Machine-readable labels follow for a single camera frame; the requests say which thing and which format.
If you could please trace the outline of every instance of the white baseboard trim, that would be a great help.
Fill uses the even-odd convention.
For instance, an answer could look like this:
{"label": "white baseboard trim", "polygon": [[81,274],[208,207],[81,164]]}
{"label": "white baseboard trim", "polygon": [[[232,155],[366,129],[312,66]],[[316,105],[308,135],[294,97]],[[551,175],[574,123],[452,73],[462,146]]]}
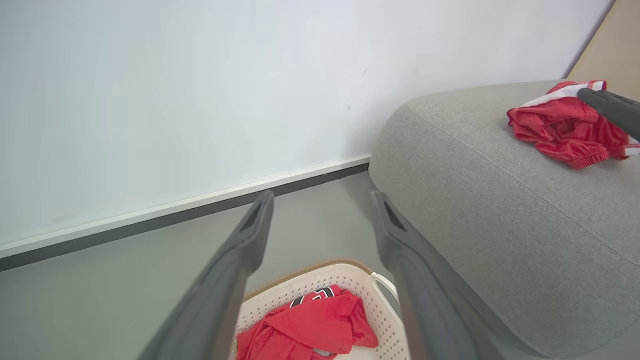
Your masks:
{"label": "white baseboard trim", "polygon": [[217,192],[192,197],[189,199],[154,206],[153,208],[134,211],[132,213],[124,215],[118,215],[117,217],[89,222],[87,224],[69,227],[68,229],[53,231],[51,233],[34,236],[32,238],[12,241],[10,243],[0,245],[0,259],[20,254],[22,252],[39,249],[41,247],[54,245],[64,241],[81,238],[83,236],[116,229],[117,227],[135,224],[136,222],[142,222],[152,218],[177,213],[179,211],[197,208],[199,206],[231,199],[233,197],[246,195],[248,193],[259,192],[283,184],[293,183],[295,181],[308,179],[310,177],[328,174],[330,172],[342,170],[345,168],[355,167],[368,163],[370,157],[371,156],[367,155],[348,161],[321,165],[318,167],[293,172],[291,174],[276,176],[269,179],[256,181],[254,183],[236,186],[234,188],[219,190]]}

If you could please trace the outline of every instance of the gray sofa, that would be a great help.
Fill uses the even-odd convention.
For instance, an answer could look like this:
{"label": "gray sofa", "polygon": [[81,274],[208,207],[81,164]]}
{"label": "gray sofa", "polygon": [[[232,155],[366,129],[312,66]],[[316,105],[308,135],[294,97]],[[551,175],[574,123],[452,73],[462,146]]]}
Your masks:
{"label": "gray sofa", "polygon": [[640,339],[640,156],[572,170],[516,140],[506,112],[556,83],[409,101],[369,172],[499,336],[564,359]]}

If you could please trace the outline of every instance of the white plastic basket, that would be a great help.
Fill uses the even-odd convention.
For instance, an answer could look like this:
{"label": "white plastic basket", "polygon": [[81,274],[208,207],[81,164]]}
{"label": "white plastic basket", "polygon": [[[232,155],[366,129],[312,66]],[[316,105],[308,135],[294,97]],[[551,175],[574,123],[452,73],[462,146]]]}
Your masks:
{"label": "white plastic basket", "polygon": [[[351,353],[340,354],[336,360],[409,360],[404,326],[378,287],[384,285],[397,300],[396,287],[384,276],[349,263],[332,263],[321,268],[303,272],[276,284],[247,299],[240,307],[235,335],[248,330],[269,313],[294,299],[336,284],[358,295],[364,302],[367,320],[378,337],[377,348],[353,347]],[[229,359],[235,359],[237,343],[232,345]]]}

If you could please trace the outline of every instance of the laundry basket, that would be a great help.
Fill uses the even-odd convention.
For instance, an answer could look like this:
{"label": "laundry basket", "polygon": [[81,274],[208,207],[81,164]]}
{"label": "laundry basket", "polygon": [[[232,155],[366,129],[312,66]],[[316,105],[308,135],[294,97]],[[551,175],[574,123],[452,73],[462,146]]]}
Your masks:
{"label": "laundry basket", "polygon": [[350,260],[321,263],[265,285],[247,294],[240,307],[234,342],[229,359],[237,355],[236,336],[247,331],[274,310],[319,288],[336,284],[362,298],[367,320],[378,337],[377,348],[354,346],[349,354],[339,354],[336,360],[409,360],[409,349],[402,320],[393,310],[379,285],[386,287],[397,300],[396,287],[384,276]]}

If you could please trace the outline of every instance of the red clothing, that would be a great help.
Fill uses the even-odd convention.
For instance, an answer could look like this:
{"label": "red clothing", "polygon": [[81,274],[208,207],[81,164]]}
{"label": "red clothing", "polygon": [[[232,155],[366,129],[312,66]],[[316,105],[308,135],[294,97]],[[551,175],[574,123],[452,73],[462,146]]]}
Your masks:
{"label": "red clothing", "polygon": [[273,310],[237,340],[238,360],[330,360],[352,345],[378,346],[362,299],[337,285]]}
{"label": "red clothing", "polygon": [[546,95],[507,112],[518,140],[574,169],[640,154],[640,145],[577,97],[581,88],[606,90],[606,81],[564,81]]}

